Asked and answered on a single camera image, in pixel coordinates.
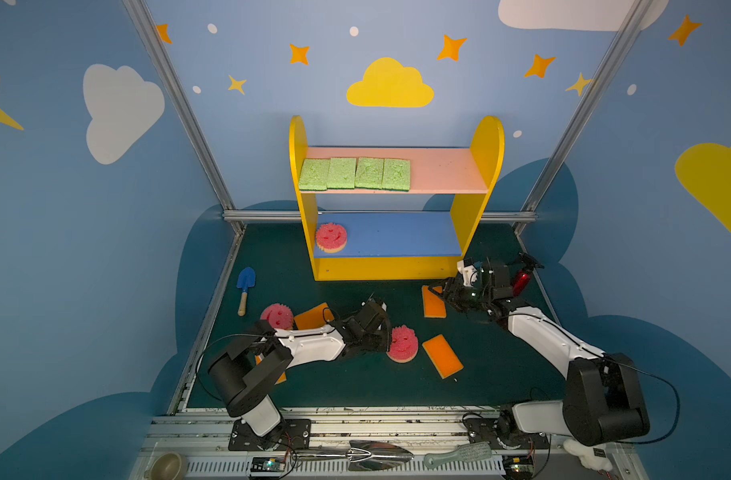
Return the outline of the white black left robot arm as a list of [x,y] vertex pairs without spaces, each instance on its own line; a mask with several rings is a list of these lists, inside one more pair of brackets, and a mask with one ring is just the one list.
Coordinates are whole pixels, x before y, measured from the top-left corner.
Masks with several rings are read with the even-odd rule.
[[270,392],[286,370],[361,353],[385,353],[391,347],[391,333],[387,304],[373,298],[355,314],[319,328],[276,330],[259,321],[233,336],[209,361],[206,374],[230,417],[247,424],[258,438],[274,439],[280,435],[283,418]]

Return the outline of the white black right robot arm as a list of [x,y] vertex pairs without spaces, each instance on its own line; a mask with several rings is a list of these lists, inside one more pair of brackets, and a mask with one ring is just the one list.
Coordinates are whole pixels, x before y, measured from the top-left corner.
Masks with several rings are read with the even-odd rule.
[[432,298],[456,312],[485,312],[489,320],[529,344],[565,378],[561,400],[531,400],[505,407],[495,421],[499,443],[515,448],[529,434],[555,434],[595,445],[641,437],[651,424],[635,364],[609,354],[569,333],[523,291],[541,264],[521,255],[517,273],[505,264],[459,261],[457,275],[427,287]]

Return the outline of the pink smiley sponge front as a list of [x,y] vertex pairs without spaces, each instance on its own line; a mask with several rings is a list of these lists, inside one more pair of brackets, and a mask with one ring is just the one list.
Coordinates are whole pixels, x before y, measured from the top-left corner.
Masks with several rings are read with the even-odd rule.
[[415,330],[403,325],[391,329],[391,345],[387,350],[387,356],[390,360],[397,363],[407,363],[419,351],[419,340]]

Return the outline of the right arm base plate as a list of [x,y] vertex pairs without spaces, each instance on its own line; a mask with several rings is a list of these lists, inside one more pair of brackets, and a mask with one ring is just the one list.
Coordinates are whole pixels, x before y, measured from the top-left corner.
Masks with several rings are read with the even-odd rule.
[[508,417],[487,418],[469,413],[463,415],[461,423],[467,430],[469,442],[487,442],[495,450],[539,450],[551,446],[547,436],[522,432]]

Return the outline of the green sponge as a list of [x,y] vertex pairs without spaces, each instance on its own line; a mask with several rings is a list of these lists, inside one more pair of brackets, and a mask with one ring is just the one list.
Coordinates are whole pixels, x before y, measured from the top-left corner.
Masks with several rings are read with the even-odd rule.
[[354,189],[356,166],[356,158],[331,158],[329,160],[326,187],[333,190]]
[[355,188],[381,190],[381,187],[383,187],[383,168],[385,168],[383,158],[358,158],[354,178]]
[[411,162],[404,159],[385,159],[381,189],[401,192],[411,190]]
[[327,190],[330,160],[307,158],[304,160],[299,175],[300,191]]

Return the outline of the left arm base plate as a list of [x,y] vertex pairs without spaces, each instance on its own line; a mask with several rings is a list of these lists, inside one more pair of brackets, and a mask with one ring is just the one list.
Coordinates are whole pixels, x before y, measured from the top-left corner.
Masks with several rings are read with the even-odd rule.
[[309,448],[311,438],[309,419],[283,419],[266,435],[259,436],[242,420],[236,420],[229,437],[229,451],[274,451]]

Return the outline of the pink smiley sponge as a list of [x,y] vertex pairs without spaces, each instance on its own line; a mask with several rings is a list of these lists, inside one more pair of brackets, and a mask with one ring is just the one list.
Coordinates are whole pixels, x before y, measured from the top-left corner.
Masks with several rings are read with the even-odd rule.
[[315,232],[316,246],[324,253],[341,252],[347,246],[347,241],[347,230],[337,223],[319,225]]
[[403,325],[391,329],[391,345],[387,350],[387,356],[390,360],[397,363],[407,363],[419,351],[419,340],[415,330]]
[[293,330],[294,315],[286,305],[275,303],[267,306],[260,314],[260,319],[274,329]]

